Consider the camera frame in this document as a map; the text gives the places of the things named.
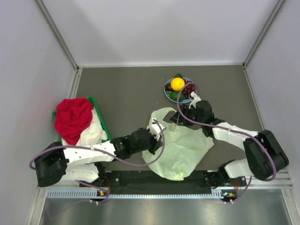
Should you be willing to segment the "yellow orange fruit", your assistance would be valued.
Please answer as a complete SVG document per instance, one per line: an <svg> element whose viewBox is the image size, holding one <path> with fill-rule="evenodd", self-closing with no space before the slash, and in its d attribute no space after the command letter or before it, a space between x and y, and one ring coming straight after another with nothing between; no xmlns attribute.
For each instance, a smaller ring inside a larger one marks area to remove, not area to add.
<svg viewBox="0 0 300 225"><path fill-rule="evenodd" d="M183 80L183 78L176 77L173 78L171 81L171 88L174 91L180 91L183 89L184 86L185 86L185 81Z"/></svg>

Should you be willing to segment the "green lime fruit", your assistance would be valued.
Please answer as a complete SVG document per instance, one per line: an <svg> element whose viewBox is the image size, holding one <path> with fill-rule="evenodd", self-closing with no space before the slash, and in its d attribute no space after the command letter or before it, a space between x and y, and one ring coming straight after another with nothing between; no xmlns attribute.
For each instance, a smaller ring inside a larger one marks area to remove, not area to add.
<svg viewBox="0 0 300 225"><path fill-rule="evenodd" d="M179 95L178 91L172 91L169 94L169 98L173 101L177 101L178 95Z"/></svg>

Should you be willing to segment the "light green plastic bag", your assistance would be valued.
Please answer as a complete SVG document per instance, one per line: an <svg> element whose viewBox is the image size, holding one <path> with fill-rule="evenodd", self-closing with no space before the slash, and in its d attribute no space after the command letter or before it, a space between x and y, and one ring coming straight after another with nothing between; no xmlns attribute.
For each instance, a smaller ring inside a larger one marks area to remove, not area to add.
<svg viewBox="0 0 300 225"><path fill-rule="evenodd" d="M200 128L192 130L168 122L166 116L174 112L173 108L167 107L153 111L150 116L161 122L166 130L164 152L149 168L162 178L182 181L194 171L214 143Z"/></svg>

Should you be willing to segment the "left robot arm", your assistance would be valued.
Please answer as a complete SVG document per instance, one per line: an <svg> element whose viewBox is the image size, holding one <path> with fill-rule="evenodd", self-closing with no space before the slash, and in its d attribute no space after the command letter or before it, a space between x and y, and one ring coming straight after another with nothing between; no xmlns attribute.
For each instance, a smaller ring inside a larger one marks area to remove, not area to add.
<svg viewBox="0 0 300 225"><path fill-rule="evenodd" d="M143 151L154 155L165 144L165 130L165 125L152 119L149 128L140 128L130 135L92 146L54 142L34 157L30 167L36 171L37 183L41 188L65 181L100 187L107 182L104 162L125 163L133 154Z"/></svg>

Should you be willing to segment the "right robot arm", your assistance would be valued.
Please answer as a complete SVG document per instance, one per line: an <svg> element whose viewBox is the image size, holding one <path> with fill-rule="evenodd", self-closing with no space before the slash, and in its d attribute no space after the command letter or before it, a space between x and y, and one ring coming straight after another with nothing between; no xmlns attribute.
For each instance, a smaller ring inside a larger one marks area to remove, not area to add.
<svg viewBox="0 0 300 225"><path fill-rule="evenodd" d="M271 131L248 131L216 118L210 103L195 92L191 93L190 104L178 105L178 111L170 120L179 126L200 125L206 137L245 152L245 159L232 160L219 167L217 174L223 185L231 185L236 178L245 176L271 181L278 171L289 165L288 157Z"/></svg>

